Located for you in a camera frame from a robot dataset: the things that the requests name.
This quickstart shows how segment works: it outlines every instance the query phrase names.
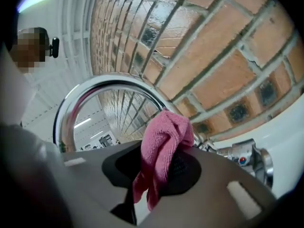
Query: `brick wall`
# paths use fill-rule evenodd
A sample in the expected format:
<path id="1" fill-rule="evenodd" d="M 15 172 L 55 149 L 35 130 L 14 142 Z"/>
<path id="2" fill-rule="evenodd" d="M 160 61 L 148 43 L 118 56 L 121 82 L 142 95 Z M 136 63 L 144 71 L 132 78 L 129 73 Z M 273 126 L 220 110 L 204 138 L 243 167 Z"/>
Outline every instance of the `brick wall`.
<path id="1" fill-rule="evenodd" d="M 96 0 L 90 46 L 95 75 L 148 79 L 214 140 L 270 121 L 303 91 L 303 43 L 276 0 Z M 122 142 L 157 114 L 133 92 L 99 99 Z"/>

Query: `pink cloth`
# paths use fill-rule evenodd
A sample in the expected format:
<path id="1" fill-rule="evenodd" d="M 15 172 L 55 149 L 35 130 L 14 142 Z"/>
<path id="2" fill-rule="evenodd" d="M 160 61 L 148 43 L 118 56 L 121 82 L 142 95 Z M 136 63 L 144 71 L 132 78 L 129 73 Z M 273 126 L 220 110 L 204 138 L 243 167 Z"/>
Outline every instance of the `pink cloth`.
<path id="1" fill-rule="evenodd" d="M 149 123 L 141 146 L 141 171 L 133 181 L 134 203 L 148 190 L 152 210 L 159 200 L 159 189 L 167 182 L 169 166 L 177 148 L 193 146 L 192 126 L 187 117 L 163 110 Z"/>

